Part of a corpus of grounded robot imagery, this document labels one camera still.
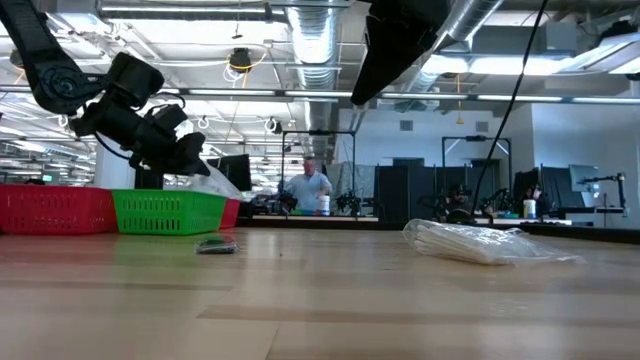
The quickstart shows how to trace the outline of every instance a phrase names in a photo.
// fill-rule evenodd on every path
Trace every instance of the person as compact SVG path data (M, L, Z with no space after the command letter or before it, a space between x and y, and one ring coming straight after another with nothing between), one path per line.
M313 211L320 206L320 197L329 195L331 183L324 175L316 171L315 159L306 156L302 163L304 174L294 176L285 185L284 190L298 199L297 210Z

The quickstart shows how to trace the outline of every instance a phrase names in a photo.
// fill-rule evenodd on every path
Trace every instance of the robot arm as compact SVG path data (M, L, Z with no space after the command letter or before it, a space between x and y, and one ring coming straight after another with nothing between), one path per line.
M157 69L120 53L107 74L83 73L47 28L46 14L36 11L30 0L0 0L0 20L16 45L33 96L43 109L74 116L104 91L81 118L71 121L77 136L104 134L133 152L132 167L144 164L159 173L209 175L199 158L204 135L176 138L174 128L187 119L178 105L144 117L136 114L164 84Z

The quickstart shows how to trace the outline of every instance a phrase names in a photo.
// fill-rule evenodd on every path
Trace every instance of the desk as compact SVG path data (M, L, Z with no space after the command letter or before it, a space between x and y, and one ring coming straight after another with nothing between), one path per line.
M378 222L377 217L358 217L356 219L352 216L301 216L291 215L289 217L284 215L254 215L253 219L256 220L287 220L287 221L362 221L362 222Z
M640 247L534 237L588 265L422 256L400 232L1 236L0 359L637 359Z
M583 223L589 224L593 226L597 217L599 216L607 216L608 214L618 214L623 215L624 209L620 207L608 207L608 208L593 208L593 207L584 207L584 208L559 208L558 209L558 217L560 219L572 220L574 223Z
M491 221L486 218L476 219L478 224L491 224ZM544 222L540 222L535 219L493 219L495 225L520 225L520 224L560 224L571 226L573 222L571 220L561 219L547 219Z

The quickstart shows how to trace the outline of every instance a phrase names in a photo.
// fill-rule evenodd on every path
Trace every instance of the computer monitor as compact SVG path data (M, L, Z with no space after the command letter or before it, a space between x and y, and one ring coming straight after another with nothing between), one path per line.
M251 163L249 155L224 156L209 159L207 163L220 170L222 175L240 191L251 191Z
M587 184L586 179L598 177L598 167L590 165L569 165L571 174L571 191L590 192L593 185Z

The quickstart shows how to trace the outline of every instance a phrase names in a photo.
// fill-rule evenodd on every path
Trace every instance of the white plastic bag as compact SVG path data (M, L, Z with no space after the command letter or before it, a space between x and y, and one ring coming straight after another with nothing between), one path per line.
M211 171L211 175L203 176L196 174L191 176L186 185L187 190L222 195L229 199L244 200L240 190L238 190L229 179L222 175L220 170L207 164L206 161L205 165L207 165L207 168Z
M523 236L519 229L501 231L483 227L411 220L403 235L419 253L485 265L522 265L554 261L584 264L569 255Z

